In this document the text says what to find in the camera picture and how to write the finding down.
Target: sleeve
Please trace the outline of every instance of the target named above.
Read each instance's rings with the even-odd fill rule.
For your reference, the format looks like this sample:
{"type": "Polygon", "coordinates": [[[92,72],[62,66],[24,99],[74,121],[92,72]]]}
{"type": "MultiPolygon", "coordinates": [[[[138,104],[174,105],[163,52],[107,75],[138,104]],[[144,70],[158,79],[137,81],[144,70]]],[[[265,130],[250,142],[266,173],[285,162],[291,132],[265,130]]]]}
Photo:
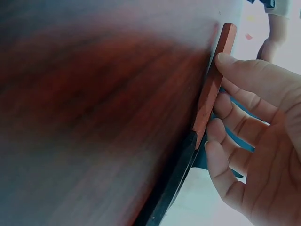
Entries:
{"type": "Polygon", "coordinates": [[[286,18],[291,18],[293,4],[299,0],[275,0],[275,7],[268,8],[265,7],[265,12],[268,14],[274,14],[277,16],[283,16],[286,18]]]}

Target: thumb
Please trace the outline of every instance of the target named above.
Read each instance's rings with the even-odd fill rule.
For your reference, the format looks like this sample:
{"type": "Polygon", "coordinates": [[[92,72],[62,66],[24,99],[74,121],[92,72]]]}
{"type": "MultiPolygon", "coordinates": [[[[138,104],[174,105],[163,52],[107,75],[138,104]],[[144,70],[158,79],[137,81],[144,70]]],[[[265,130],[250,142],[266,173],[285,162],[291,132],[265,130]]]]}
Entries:
{"type": "Polygon", "coordinates": [[[215,64],[230,82],[285,113],[287,133],[301,156],[301,75],[265,61],[242,61],[223,53],[215,64]]]}

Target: wooden surface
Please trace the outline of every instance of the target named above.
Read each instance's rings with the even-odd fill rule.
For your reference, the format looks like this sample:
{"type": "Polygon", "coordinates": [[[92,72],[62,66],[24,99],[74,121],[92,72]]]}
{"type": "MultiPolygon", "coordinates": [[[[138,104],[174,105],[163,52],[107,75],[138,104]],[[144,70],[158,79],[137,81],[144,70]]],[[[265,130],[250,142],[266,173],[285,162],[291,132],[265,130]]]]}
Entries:
{"type": "MultiPolygon", "coordinates": [[[[232,23],[225,23],[216,46],[214,58],[219,53],[230,54],[234,45],[237,27],[232,23]]],[[[193,124],[193,131],[198,135],[196,150],[199,148],[202,137],[206,130],[217,94],[222,83],[222,74],[217,70],[215,61],[211,62],[208,70],[206,81],[202,88],[201,95],[198,100],[198,109],[195,122],[193,124]]]]}
{"type": "Polygon", "coordinates": [[[131,225],[241,0],[0,2],[0,225],[131,225]]]}

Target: black edge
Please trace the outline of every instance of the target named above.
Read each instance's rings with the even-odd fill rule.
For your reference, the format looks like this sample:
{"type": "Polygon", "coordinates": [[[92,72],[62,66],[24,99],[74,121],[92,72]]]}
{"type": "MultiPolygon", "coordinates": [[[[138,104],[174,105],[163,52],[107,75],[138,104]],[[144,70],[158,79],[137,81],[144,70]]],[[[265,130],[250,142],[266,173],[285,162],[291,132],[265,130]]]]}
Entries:
{"type": "Polygon", "coordinates": [[[197,134],[191,131],[173,158],[168,161],[134,226],[159,226],[168,208],[176,199],[205,139],[202,140],[198,150],[195,150],[196,141],[197,134]]]}

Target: wooden stick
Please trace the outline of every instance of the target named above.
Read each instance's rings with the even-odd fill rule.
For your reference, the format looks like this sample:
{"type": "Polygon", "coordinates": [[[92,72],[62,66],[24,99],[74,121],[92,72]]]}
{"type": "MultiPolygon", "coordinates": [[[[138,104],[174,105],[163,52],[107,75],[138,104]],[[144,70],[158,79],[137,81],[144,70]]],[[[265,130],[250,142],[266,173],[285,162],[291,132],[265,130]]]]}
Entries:
{"type": "Polygon", "coordinates": [[[207,78],[198,101],[198,112],[193,125],[193,131],[195,131],[198,135],[196,150],[199,148],[201,143],[222,83],[222,74],[217,70],[214,59],[219,53],[231,53],[236,33],[237,27],[234,24],[224,24],[219,42],[216,47],[214,58],[210,65],[207,78]]]}

